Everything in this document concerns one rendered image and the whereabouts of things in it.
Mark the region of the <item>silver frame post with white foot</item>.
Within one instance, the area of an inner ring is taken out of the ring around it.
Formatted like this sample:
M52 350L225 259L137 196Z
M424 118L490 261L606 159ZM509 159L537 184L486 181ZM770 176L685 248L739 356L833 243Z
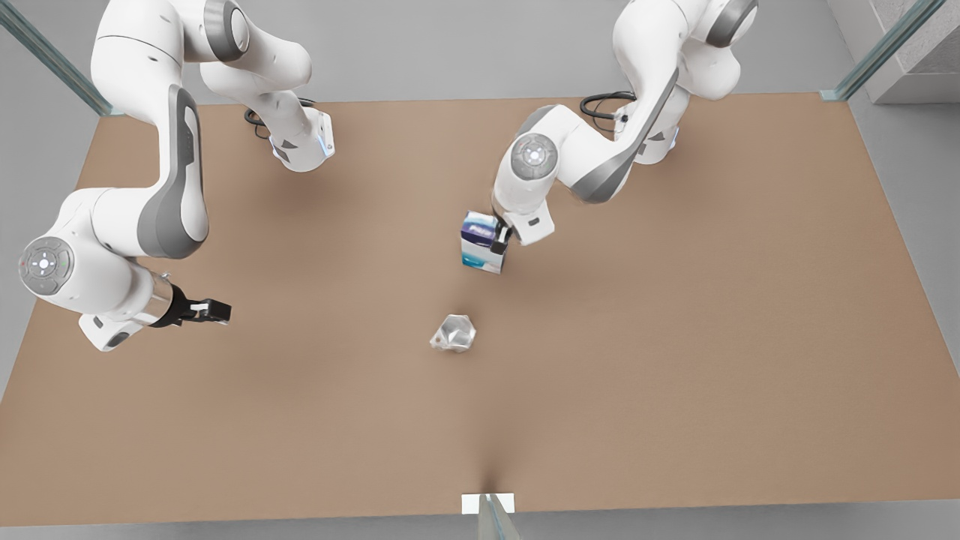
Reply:
M522 540L512 519L514 493L463 494L460 513L477 515L477 540Z

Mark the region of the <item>blue and white carton box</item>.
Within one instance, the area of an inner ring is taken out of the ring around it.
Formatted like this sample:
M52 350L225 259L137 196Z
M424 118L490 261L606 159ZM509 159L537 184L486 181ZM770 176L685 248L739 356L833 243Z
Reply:
M494 215L476 211L466 213L460 226L460 259L464 266L500 275L506 255L494 255L490 251L494 238Z

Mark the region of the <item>grey concrete block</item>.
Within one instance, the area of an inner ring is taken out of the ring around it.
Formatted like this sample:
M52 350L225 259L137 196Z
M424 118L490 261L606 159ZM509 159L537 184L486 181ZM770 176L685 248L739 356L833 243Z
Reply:
M866 90L875 104L960 104L960 0L945 0Z

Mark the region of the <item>crumpled silver foil cup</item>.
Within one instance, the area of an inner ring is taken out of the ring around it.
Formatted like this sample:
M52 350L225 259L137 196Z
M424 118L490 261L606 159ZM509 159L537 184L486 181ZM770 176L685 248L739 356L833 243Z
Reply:
M430 338L429 345L438 351L469 351L476 340L476 326L469 316L449 314Z

